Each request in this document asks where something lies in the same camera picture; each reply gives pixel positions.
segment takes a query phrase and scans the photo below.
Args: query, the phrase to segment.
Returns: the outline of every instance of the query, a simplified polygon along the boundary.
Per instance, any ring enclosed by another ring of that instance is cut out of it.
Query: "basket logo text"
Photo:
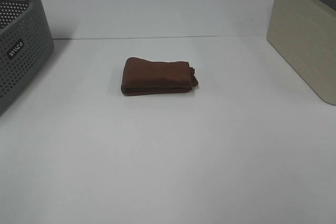
[[[17,43],[7,52],[7,56],[12,60],[25,46],[22,39],[19,39]]]

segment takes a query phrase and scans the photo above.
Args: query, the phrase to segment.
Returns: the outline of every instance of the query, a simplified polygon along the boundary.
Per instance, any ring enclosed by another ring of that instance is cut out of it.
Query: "brown towel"
[[[198,85],[188,62],[126,61],[121,92],[125,95],[187,93]]]

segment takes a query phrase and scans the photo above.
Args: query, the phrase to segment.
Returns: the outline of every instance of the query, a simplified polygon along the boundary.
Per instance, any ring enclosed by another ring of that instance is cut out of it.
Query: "gray plastic basket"
[[[0,0],[0,115],[53,50],[41,0]]]

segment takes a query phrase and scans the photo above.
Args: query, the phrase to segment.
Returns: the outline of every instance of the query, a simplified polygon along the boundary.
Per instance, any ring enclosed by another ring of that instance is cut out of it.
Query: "folded brown cloth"
[[[187,93],[198,85],[188,62],[126,61],[121,92],[125,95]]]

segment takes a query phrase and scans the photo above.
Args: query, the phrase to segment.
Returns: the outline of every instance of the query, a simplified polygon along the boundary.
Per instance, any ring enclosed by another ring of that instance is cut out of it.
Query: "white table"
[[[132,56],[199,88],[124,97]],[[333,223],[335,121],[264,36],[58,40],[0,117],[0,223]]]
[[[42,0],[54,38],[265,35],[273,0]]]

